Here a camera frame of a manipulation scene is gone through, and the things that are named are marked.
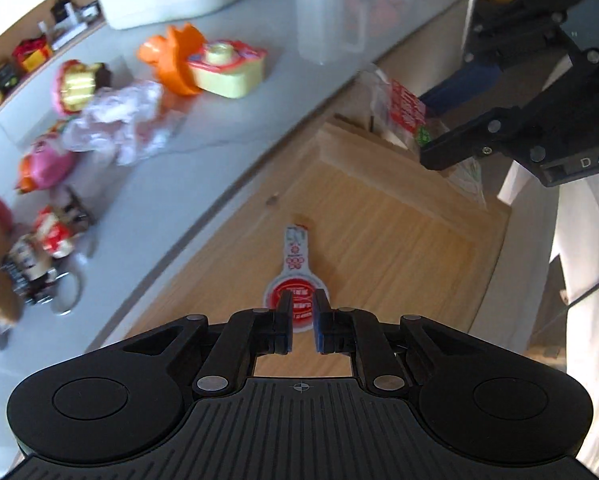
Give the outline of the clear snack packet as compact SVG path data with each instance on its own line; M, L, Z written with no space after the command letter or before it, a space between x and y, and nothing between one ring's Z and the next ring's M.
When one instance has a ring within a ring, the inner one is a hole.
M438 118L427 114L427 107L414 93L379 66L370 65L358 80L370 93L370 130L404 148L416 162L420 162L421 148L449 131ZM437 174L462 196L486 208L482 168L474 157L437 170Z

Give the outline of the wooden drawer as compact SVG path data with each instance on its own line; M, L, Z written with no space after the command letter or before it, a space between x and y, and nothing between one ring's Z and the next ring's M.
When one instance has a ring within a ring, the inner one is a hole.
M511 210L465 197L401 148L329 122L295 136L199 238L132 334L191 313L213 323L264 302L291 224L309 232L309 266L334 307L397 322L419 314L468 330Z

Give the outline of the red yellow gift box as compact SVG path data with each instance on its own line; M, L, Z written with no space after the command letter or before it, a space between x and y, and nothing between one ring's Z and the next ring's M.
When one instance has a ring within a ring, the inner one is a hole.
M13 51L13 58L26 74L34 72L52 56L53 51L45 35L22 40Z

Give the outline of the red dress doll keychain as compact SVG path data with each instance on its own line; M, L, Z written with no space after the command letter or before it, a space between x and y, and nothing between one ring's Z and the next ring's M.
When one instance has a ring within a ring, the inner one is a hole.
M55 314L66 315L82 294L79 266L94 253L95 218L70 186L51 197L2 258L0 270L23 306L48 304Z

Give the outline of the pink yellow cupcake toy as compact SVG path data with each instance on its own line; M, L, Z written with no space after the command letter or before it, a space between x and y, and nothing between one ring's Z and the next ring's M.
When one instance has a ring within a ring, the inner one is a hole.
M86 65L79 60L64 62L57 71L51 90L58 114L79 114L102 88L112 84L112 72L104 63Z

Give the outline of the yellow pink toy camera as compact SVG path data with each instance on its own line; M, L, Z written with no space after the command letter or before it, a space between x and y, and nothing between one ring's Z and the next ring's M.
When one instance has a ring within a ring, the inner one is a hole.
M194 82L202 90L241 99L264 81L268 52L243 41L217 40L188 57Z

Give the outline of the orange plastic shell half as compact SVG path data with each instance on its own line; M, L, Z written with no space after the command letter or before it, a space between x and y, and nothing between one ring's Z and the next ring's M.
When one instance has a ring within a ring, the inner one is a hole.
M196 96L196 84L188 59L203 50L205 37L190 23L181 27L169 25L165 35L152 38L155 70L158 80L177 96Z
M143 63L158 68L173 66L173 42L165 36L152 36L141 44L136 56Z

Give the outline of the spiral lollipop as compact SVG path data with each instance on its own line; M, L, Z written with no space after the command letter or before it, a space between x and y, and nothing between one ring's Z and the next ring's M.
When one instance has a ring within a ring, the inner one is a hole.
M330 298L327 285L309 266L309 231L300 224L286 226L284 231L282 271L268 285L264 306L274 309L284 292L292 295L292 318L295 333L313 328L313 295L322 289Z

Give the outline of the pink pig toy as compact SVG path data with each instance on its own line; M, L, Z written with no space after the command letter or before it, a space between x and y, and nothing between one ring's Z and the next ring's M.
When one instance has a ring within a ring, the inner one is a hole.
M58 185L74 169L77 154L65 148L58 131L39 136L22 156L17 170L15 190L27 194Z

